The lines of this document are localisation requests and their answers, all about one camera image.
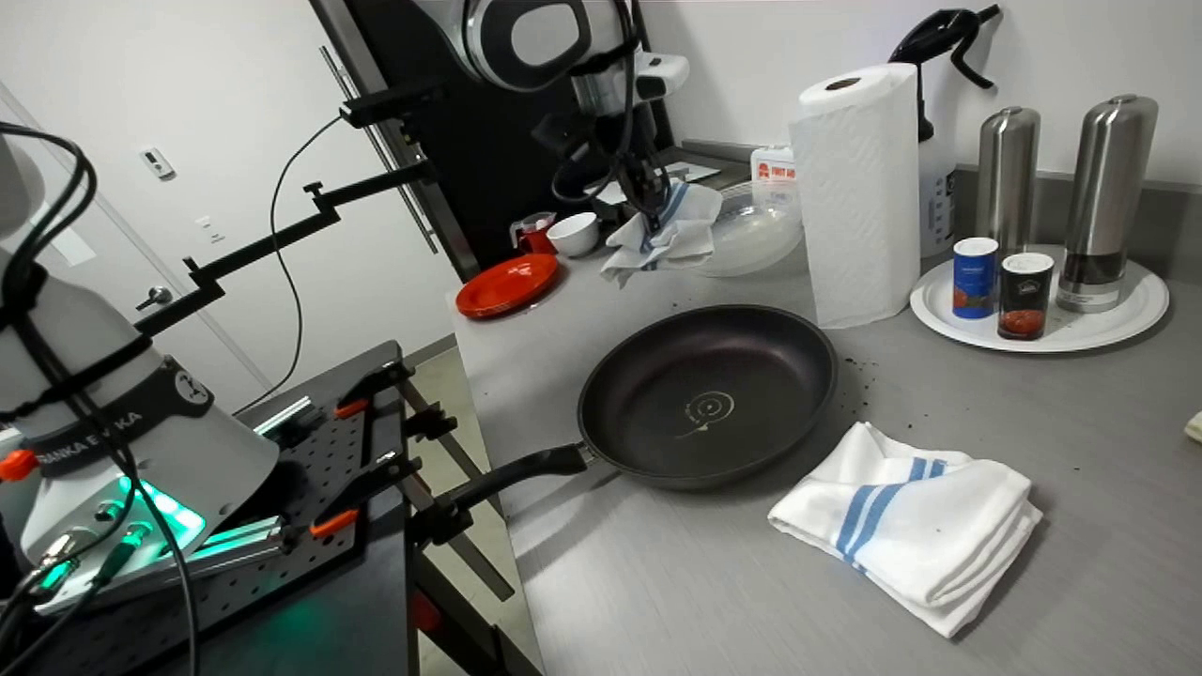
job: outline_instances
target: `paper towel roll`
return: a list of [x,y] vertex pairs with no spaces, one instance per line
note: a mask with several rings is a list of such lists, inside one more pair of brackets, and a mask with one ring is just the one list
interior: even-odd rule
[[913,65],[807,85],[794,163],[821,326],[898,317],[919,273]]

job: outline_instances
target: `blue can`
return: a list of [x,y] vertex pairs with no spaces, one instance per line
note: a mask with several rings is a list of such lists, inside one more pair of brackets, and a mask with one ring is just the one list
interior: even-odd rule
[[971,238],[951,249],[953,254],[953,287],[951,287],[951,312],[957,319],[985,319],[993,317],[993,291],[995,291],[995,254],[1000,239]]

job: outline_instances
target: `black frying pan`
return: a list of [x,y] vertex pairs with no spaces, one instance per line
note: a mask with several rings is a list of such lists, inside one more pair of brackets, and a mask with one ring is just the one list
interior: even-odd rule
[[774,308],[653,324],[585,379],[580,427],[627,478],[714,487],[801,452],[839,384],[829,339]]

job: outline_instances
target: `frying pan handle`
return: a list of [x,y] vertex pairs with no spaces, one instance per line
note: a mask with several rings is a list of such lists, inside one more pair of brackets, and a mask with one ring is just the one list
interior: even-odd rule
[[545,478],[545,475],[584,475],[585,470],[585,458],[584,458],[584,444],[570,444],[570,447],[551,447],[551,452],[543,452],[543,456],[528,456],[518,462],[509,462],[478,482],[465,482],[444,497],[437,497],[437,502],[430,502],[426,512],[415,515],[415,542],[451,542],[460,536],[462,530],[474,525],[474,508],[493,498],[496,492],[518,486],[518,482],[530,482],[530,478]]
[[528,458],[516,458],[509,467],[496,467],[493,475],[485,475],[480,482],[471,482],[471,486],[460,486],[455,492],[444,492],[437,502],[480,502],[518,482],[530,482],[530,478],[543,478],[543,475],[584,475],[585,470],[585,458],[584,458],[584,447],[570,444],[570,447],[551,447],[551,452],[538,452],[538,456],[528,456]]

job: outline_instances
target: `white plate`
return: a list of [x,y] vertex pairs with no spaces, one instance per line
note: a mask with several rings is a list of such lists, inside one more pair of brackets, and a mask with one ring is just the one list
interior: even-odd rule
[[911,308],[928,331],[982,346],[982,348],[1000,348],[1000,353],[1086,353],[1086,348],[1106,348],[1115,342],[1132,342],[1136,334],[1151,331],[1161,324],[1169,312],[1169,287],[1129,258],[1120,273],[1120,293],[1122,302],[1109,312],[1066,312],[1053,302],[1048,308],[1048,331],[1038,342],[1006,342],[1000,339],[1000,317],[987,319],[957,319],[951,312],[951,258],[936,270],[928,270],[917,291],[911,293]]

